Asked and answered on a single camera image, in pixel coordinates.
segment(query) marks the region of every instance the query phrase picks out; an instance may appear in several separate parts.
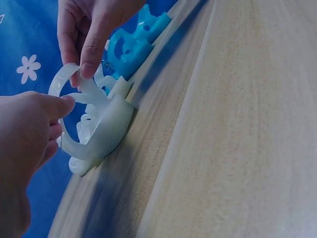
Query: flower pattern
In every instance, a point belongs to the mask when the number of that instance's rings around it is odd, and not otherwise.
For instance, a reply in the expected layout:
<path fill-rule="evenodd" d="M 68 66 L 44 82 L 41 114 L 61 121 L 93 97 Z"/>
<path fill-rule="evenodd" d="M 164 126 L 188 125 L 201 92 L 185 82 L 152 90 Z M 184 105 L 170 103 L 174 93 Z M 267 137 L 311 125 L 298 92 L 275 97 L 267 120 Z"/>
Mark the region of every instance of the flower pattern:
<path fill-rule="evenodd" d="M 35 60 L 36 55 L 32 55 L 30 59 L 28 59 L 26 56 L 22 57 L 23 66 L 20 66 L 16 69 L 17 73 L 23 73 L 21 84 L 25 84 L 28 78 L 30 78 L 32 81 L 37 80 L 38 76 L 35 71 L 41 68 L 41 64 L 39 62 L 35 62 Z"/>
<path fill-rule="evenodd" d="M 5 14 L 0 15 L 0 24 L 2 23 L 4 16 L 5 16 Z"/>

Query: light blue plastic piece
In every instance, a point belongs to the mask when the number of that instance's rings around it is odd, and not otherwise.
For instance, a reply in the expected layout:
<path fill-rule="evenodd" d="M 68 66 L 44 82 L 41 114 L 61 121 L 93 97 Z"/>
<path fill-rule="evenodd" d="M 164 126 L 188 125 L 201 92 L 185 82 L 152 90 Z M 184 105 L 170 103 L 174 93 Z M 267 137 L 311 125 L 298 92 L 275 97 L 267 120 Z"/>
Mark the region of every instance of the light blue plastic piece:
<path fill-rule="evenodd" d="M 162 31 L 168 26 L 171 18 L 164 12 L 161 16 L 151 15 L 149 5 L 145 4 L 139 11 L 139 20 L 133 37 L 137 40 L 146 39 L 152 44 Z"/>
<path fill-rule="evenodd" d="M 118 58 L 115 49 L 119 40 L 123 38 L 122 55 Z M 115 71 L 114 78 L 120 75 L 129 79 L 149 56 L 153 46 L 145 39 L 136 40 L 123 29 L 116 31 L 109 41 L 107 50 L 108 62 Z"/>

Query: translucent white plastic piece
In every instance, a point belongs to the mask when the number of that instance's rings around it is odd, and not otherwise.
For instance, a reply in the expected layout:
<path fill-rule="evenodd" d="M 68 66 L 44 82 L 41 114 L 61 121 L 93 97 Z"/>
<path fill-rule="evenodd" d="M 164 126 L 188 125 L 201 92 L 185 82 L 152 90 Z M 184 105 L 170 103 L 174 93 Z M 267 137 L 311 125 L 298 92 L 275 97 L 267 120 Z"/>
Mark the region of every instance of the translucent white plastic piece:
<path fill-rule="evenodd" d="M 51 83 L 49 94 L 59 97 L 65 83 L 78 69 L 79 66 L 74 63 L 62 67 Z M 82 93 L 69 95 L 76 102 L 87 104 L 86 114 L 82 115 L 76 125 L 80 143 L 70 137 L 63 119 L 60 119 L 63 133 L 58 142 L 62 150 L 72 156 L 69 161 L 70 170 L 83 175 L 94 159 L 106 156 L 117 147 L 130 124 L 134 107 L 125 100 L 130 84 L 123 78 L 115 80 L 100 77 L 100 85 L 106 84 L 106 87 L 111 88 L 110 92 L 113 91 L 111 97 L 107 97 L 92 79 L 85 80 L 80 75 L 78 77 Z"/>

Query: wooden board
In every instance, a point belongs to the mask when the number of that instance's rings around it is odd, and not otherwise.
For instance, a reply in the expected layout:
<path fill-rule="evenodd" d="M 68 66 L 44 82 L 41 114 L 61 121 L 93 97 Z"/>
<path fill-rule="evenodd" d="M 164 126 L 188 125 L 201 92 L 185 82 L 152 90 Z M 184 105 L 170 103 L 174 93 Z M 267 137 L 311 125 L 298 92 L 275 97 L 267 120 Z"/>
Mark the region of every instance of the wooden board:
<path fill-rule="evenodd" d="M 73 176 L 49 237 L 134 237 L 172 135 L 213 1 L 180 0 L 173 20 L 134 75 L 138 108 L 129 132 L 102 166 Z"/>
<path fill-rule="evenodd" d="M 215 1 L 138 237 L 317 237 L 316 12 Z"/>

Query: blue fabric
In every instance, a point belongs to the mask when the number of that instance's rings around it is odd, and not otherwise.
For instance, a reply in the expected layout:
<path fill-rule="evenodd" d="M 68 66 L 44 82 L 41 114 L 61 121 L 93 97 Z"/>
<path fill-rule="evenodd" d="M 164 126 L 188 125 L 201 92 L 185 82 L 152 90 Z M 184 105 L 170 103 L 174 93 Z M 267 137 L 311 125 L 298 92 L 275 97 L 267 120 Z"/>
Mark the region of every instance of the blue fabric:
<path fill-rule="evenodd" d="M 155 16 L 168 11 L 175 2 L 148 0 L 151 13 Z M 29 90 L 48 92 L 52 78 L 62 67 L 56 19 L 57 0 L 0 1 L 0 95 L 15 95 Z M 137 16 L 134 16 L 123 28 L 132 33 L 136 22 Z M 72 91 L 74 89 L 67 85 L 62 94 Z M 76 105 L 65 119 L 74 139 L 77 138 L 75 125 L 82 112 L 83 108 Z M 32 224 L 25 238 L 47 237 L 71 177 L 68 159 L 67 154 L 58 151 L 33 177 L 27 189 Z"/>

